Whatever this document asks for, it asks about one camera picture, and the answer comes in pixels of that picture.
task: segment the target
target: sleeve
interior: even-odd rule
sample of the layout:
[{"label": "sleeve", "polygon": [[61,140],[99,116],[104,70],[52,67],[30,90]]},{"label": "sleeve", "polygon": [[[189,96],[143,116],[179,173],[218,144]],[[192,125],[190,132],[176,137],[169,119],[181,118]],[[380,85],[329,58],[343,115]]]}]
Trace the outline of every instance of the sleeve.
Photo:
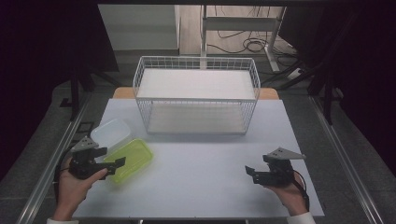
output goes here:
[{"label": "sleeve", "polygon": [[78,224],[77,220],[73,221],[55,221],[50,218],[47,219],[47,224]]},{"label": "sleeve", "polygon": [[287,220],[289,224],[315,224],[315,220],[309,212],[295,217],[288,217]]}]

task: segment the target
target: container lid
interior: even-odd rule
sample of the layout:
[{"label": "container lid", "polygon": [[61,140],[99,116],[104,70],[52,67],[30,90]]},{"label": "container lid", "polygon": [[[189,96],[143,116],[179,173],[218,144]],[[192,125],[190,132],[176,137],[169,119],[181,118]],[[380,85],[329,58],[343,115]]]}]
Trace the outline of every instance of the container lid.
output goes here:
[{"label": "container lid", "polygon": [[125,165],[118,168],[111,176],[111,179],[118,184],[149,164],[153,154],[145,141],[136,138],[104,158],[104,162],[114,162],[122,157],[126,157]]},{"label": "container lid", "polygon": [[122,119],[111,119],[91,132],[91,139],[99,147],[112,148],[128,138],[132,139],[131,129]]}]

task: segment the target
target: white table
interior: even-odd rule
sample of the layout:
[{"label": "white table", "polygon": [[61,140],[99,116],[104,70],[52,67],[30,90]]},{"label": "white table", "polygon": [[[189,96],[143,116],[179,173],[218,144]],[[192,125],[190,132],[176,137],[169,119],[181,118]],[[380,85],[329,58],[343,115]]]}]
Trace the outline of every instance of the white table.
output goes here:
[{"label": "white table", "polygon": [[[109,100],[102,123],[122,118],[146,140],[151,164],[117,186],[95,183],[75,218],[250,219],[286,217],[275,194],[253,184],[245,165],[268,171],[262,155],[278,147],[300,153],[280,100],[259,101],[246,135],[147,134],[135,100]],[[304,161],[291,161],[305,178],[311,213],[323,216]]]}]

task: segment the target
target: human hand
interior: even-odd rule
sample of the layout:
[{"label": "human hand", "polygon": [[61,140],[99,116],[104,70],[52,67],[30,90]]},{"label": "human hand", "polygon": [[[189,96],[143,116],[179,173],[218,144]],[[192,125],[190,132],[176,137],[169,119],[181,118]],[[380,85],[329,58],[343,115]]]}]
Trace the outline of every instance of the human hand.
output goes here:
[{"label": "human hand", "polygon": [[[294,172],[295,180],[302,186],[303,182],[300,176]],[[293,184],[289,184],[286,187],[273,187],[273,186],[264,186],[267,189],[273,191],[282,204],[288,208],[289,214],[293,216],[298,216],[304,213],[307,213],[308,210],[305,207],[305,200],[301,194],[301,192],[297,189]]]},{"label": "human hand", "polygon": [[107,169],[100,170],[85,180],[77,179],[68,170],[61,172],[59,177],[59,196],[55,213],[55,221],[69,221],[78,205],[84,201],[92,184],[107,174]]}]

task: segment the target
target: white wire basket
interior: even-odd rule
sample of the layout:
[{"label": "white wire basket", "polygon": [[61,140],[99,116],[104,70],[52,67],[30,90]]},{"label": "white wire basket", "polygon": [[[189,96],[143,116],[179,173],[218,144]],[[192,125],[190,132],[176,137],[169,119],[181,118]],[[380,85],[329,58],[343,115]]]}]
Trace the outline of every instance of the white wire basket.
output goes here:
[{"label": "white wire basket", "polygon": [[245,134],[259,95],[249,58],[142,57],[134,75],[148,133]]}]

